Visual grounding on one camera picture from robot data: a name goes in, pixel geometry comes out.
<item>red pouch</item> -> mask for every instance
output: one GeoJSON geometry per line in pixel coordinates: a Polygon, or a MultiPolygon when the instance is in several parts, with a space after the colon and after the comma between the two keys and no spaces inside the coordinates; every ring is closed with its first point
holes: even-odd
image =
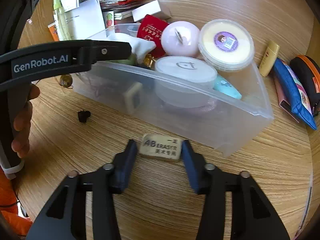
{"type": "Polygon", "coordinates": [[[161,35],[168,25],[169,23],[147,14],[139,27],[137,38],[155,42],[157,47],[150,52],[155,58],[162,57],[165,54],[161,46],[161,35]]]}

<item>finger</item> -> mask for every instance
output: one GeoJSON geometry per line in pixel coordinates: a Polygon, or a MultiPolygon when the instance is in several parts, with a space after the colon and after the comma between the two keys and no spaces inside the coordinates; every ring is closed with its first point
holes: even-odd
{"type": "Polygon", "coordinates": [[[23,146],[23,148],[17,152],[19,158],[24,158],[30,150],[30,143],[28,142],[23,146]]]}
{"type": "Polygon", "coordinates": [[[11,143],[11,148],[15,152],[19,152],[28,142],[31,123],[21,130],[11,143]]]}
{"type": "Polygon", "coordinates": [[[35,85],[31,84],[30,93],[28,96],[28,100],[32,100],[37,98],[40,95],[40,89],[35,85]]]}
{"type": "Polygon", "coordinates": [[[30,123],[32,117],[32,103],[27,101],[24,108],[16,116],[13,121],[13,127],[16,131],[21,131],[27,124],[30,123]]]}

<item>white box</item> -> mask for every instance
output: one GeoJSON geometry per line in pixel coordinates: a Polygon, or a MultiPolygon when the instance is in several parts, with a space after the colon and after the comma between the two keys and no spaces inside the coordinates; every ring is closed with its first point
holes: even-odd
{"type": "Polygon", "coordinates": [[[171,17],[169,8],[158,0],[142,5],[132,11],[133,20],[135,22],[142,20],[147,14],[162,20],[171,17]]]}

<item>light blue object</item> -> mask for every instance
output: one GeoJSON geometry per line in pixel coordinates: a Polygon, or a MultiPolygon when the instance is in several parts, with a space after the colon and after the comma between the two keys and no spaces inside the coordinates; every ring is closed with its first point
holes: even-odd
{"type": "Polygon", "coordinates": [[[224,77],[218,74],[214,80],[213,89],[236,99],[241,99],[241,94],[224,77]]]}

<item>blue gripper pad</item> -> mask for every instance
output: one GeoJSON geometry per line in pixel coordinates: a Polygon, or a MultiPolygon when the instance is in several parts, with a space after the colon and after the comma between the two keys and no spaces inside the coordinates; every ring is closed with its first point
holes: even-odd
{"type": "Polygon", "coordinates": [[[195,153],[188,140],[182,142],[182,159],[189,179],[189,184],[198,195],[207,194],[210,189],[211,178],[205,172],[205,159],[195,153]]]}
{"type": "Polygon", "coordinates": [[[129,140],[124,152],[116,154],[112,164],[114,173],[110,177],[110,189],[113,194],[121,194],[129,184],[133,164],[137,155],[137,144],[129,140]]]}

